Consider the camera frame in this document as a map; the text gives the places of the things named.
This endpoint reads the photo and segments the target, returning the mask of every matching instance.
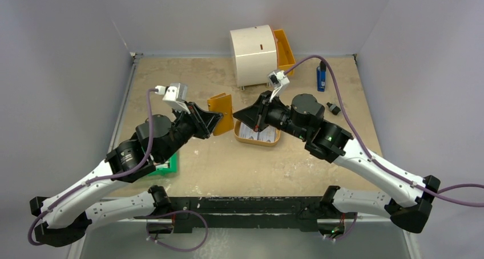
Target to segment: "blue lighter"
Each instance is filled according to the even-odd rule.
[[[322,61],[316,69],[316,78],[318,91],[324,92],[324,89],[326,88],[326,64]]]

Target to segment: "cable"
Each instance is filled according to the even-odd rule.
[[[348,114],[346,113],[346,110],[345,110],[345,106],[343,105],[343,101],[341,99],[341,94],[340,94],[340,89],[338,87],[338,83],[336,82],[336,77],[334,76],[334,72],[333,72],[333,69],[331,68],[331,66],[329,65],[328,61],[326,59],[324,59],[322,56],[320,55],[310,55],[310,56],[307,56],[305,58],[303,58],[302,60],[298,61],[296,64],[294,64],[291,68],[289,68],[287,71],[284,72],[285,75],[287,75],[288,73],[290,73],[292,70],[294,70],[294,68],[296,68],[297,66],[299,66],[300,64],[302,64],[303,62],[305,62],[306,60],[308,59],[311,59],[311,58],[319,58],[325,65],[326,65],[326,68],[328,69],[329,73],[331,74],[331,78],[333,79],[333,84],[334,84],[334,89],[336,90],[336,96],[338,97],[338,102],[341,106],[341,111],[343,113],[343,116],[345,117],[345,120],[348,124],[348,126],[351,128],[351,130],[353,131],[356,139],[358,140],[358,143],[360,144],[361,148],[363,149],[363,151],[365,152],[365,154],[367,155],[367,157],[369,159],[372,159],[372,154],[368,151],[367,147],[365,146],[365,143],[363,143],[363,140],[362,138],[360,137],[360,135],[358,134],[358,132],[356,131],[355,127],[353,126],[353,124],[351,123],[351,121],[349,120],[349,117],[348,117]],[[378,160],[375,160],[373,159],[372,160],[373,163],[375,163],[375,165],[377,167],[379,167],[380,169],[382,169],[384,172],[402,180],[403,182],[409,184],[409,185],[413,185],[413,182],[411,180],[408,180],[407,178],[389,170],[388,168],[386,168],[385,166],[383,166],[380,162],[378,162]],[[467,202],[467,201],[461,201],[461,200],[457,200],[457,199],[452,199],[452,198],[449,198],[449,197],[446,197],[446,196],[443,196],[443,195],[440,195],[439,193],[442,193],[443,191],[440,191],[439,193],[435,193],[429,189],[426,189],[425,187],[422,187],[420,185],[416,185],[415,186],[416,188],[434,196],[434,197],[437,197],[439,199],[442,199],[442,200],[445,200],[447,202],[451,202],[451,203],[454,203],[454,204],[458,204],[458,205],[463,205],[463,206],[468,206],[468,207],[476,207],[476,208],[481,208],[481,207],[484,207],[484,203],[475,203],[475,202]],[[476,187],[476,188],[483,188],[484,189],[484,185],[482,184],[474,184],[474,183],[469,183],[469,184],[459,184],[459,185],[453,185],[453,186],[449,186],[447,188],[445,188],[444,190],[445,191],[449,191],[451,189],[457,189],[457,188],[466,188],[466,187]]]
[[[345,233],[343,233],[343,235],[342,235],[342,236],[340,236],[340,237],[336,238],[336,239],[335,239],[336,241],[338,241],[338,242],[339,242],[339,241],[341,241],[341,240],[343,240],[343,239],[347,238],[348,234],[349,234],[349,233],[350,233],[350,232],[353,230],[354,225],[356,224],[356,219],[358,219],[358,213],[355,213],[355,214],[354,214],[354,219],[353,219],[353,222],[352,222],[352,223],[351,223],[351,225],[349,226],[348,230],[345,230]]]
[[[133,169],[130,169],[130,170],[122,172],[122,173],[117,173],[115,175],[109,175],[109,176],[100,176],[100,177],[95,177],[95,178],[89,179],[85,182],[85,185],[84,184],[79,185],[79,186],[71,189],[70,191],[66,192],[64,195],[59,197],[59,199],[55,200],[51,205],[49,205],[47,207],[47,210],[43,211],[41,214],[39,214],[39,216],[37,216],[37,218],[35,218],[34,222],[30,225],[29,234],[27,236],[27,239],[28,239],[28,241],[31,245],[34,245],[34,246],[43,245],[43,243],[36,242],[32,238],[32,233],[34,232],[35,226],[37,226],[37,223],[39,223],[39,221],[42,218],[44,218],[45,215],[47,215],[49,212],[51,212],[57,205],[59,205],[66,198],[68,198],[69,196],[71,196],[75,192],[79,191],[80,189],[82,189],[84,187],[88,187],[90,184],[97,182],[99,180],[117,179],[117,178],[120,178],[120,177],[123,177],[123,176],[130,175],[130,174],[136,172],[137,170],[139,170],[146,163],[146,161],[148,160],[148,157],[150,156],[151,148],[153,147],[153,115],[151,113],[150,92],[158,92],[158,89],[152,88],[152,89],[148,89],[148,91],[146,92],[146,103],[148,105],[148,125],[149,125],[149,129],[150,129],[150,133],[149,133],[149,137],[148,137],[148,147],[146,148],[146,153],[144,154],[144,157],[143,157],[143,159],[141,159],[140,163],[138,165],[136,165]]]
[[[174,211],[174,212],[166,213],[164,215],[158,215],[158,216],[143,216],[143,217],[137,217],[137,218],[143,218],[143,219],[160,219],[160,218],[167,217],[167,216],[173,216],[173,215],[176,215],[176,214],[179,214],[179,213],[191,213],[191,214],[195,215],[196,217],[198,217],[203,222],[203,225],[205,226],[205,236],[203,237],[203,240],[198,245],[194,246],[193,248],[182,249],[182,248],[177,248],[177,247],[174,247],[174,246],[170,246],[168,244],[165,244],[163,242],[160,242],[157,239],[155,239],[155,238],[153,238],[153,237],[150,236],[150,230],[148,229],[148,224],[146,224],[146,233],[148,234],[148,237],[146,238],[146,241],[152,241],[155,244],[158,244],[160,246],[164,246],[165,248],[174,250],[176,252],[193,252],[194,250],[200,248],[205,243],[205,241],[207,240],[207,237],[208,237],[208,224],[205,221],[205,219],[201,215],[199,215],[197,212],[189,211],[189,210],[183,210],[183,211]]]

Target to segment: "white arm segment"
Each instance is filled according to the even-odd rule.
[[[333,206],[340,212],[361,212],[390,218],[384,206],[392,198],[384,192],[352,191],[341,188],[333,196]]]
[[[85,181],[105,175],[112,175],[112,170],[109,163],[105,163],[103,160],[92,172],[90,172],[84,178],[80,179],[75,184],[67,188],[65,191],[44,200],[42,202],[43,205],[41,211],[47,211],[47,207],[55,202],[57,198],[61,197],[66,192],[77,187],[78,185],[81,185]],[[43,222],[48,223],[49,229],[65,228],[72,224],[72,222],[89,206],[98,202],[112,191],[119,189],[127,184],[129,183],[119,180],[112,181],[110,179],[94,182],[89,187],[86,186],[63,200],[57,207],[53,209],[52,212],[45,215],[42,220]]]
[[[267,78],[269,78],[269,83],[271,86],[274,87],[271,98],[269,98],[269,102],[272,102],[272,99],[279,96],[284,92],[284,90],[286,90],[287,86],[289,85],[289,79],[284,74],[284,71],[281,70],[272,71]]]
[[[86,209],[87,218],[92,220],[86,232],[122,219],[150,215],[155,210],[154,202],[152,194],[142,192],[131,197],[96,203]]]
[[[404,208],[411,207],[416,205],[415,199],[417,197],[422,197],[423,191],[384,172],[372,163],[371,159],[368,161],[366,154],[363,152],[357,140],[348,140],[343,150],[346,154],[338,157],[334,163],[367,179],[393,198],[398,205]],[[372,151],[370,153],[386,168],[413,181],[414,185],[426,186],[421,176],[413,175],[410,172],[398,168]]]

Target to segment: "white paper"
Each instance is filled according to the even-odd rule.
[[[262,132],[255,132],[244,123],[241,123],[239,137],[273,143],[276,141],[276,129],[272,126],[268,126]]]

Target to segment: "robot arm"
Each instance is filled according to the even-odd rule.
[[[415,188],[420,185],[434,192],[440,181],[433,176],[420,177],[393,165],[376,153],[369,159],[351,133],[324,119],[324,106],[310,94],[300,94],[293,98],[291,106],[279,99],[280,91],[289,84],[281,71],[268,76],[271,83],[279,85],[274,91],[260,94],[252,105],[233,114],[234,118],[251,127],[263,131],[268,126],[275,127],[305,142],[305,149],[318,159],[347,168],[378,186],[382,192],[350,191],[338,186],[330,186],[324,202],[340,212],[363,212],[389,217],[394,224],[410,232],[419,233],[423,229],[431,208],[433,197]],[[378,160],[391,171],[409,179],[413,185],[393,177],[375,165]]]
[[[186,102],[187,86],[180,83],[157,86],[156,93],[171,106],[175,121],[164,115],[154,115],[151,158],[137,170],[144,158],[150,138],[148,119],[136,127],[136,132],[107,154],[106,158],[84,178],[56,196],[35,197],[31,212],[40,217],[34,229],[41,244],[64,246],[80,239],[86,229],[133,216],[145,216],[166,204],[162,187],[153,187],[135,197],[98,202],[112,191],[129,185],[155,171],[155,163],[164,163],[191,137],[209,138],[223,115],[204,111],[193,102]]]

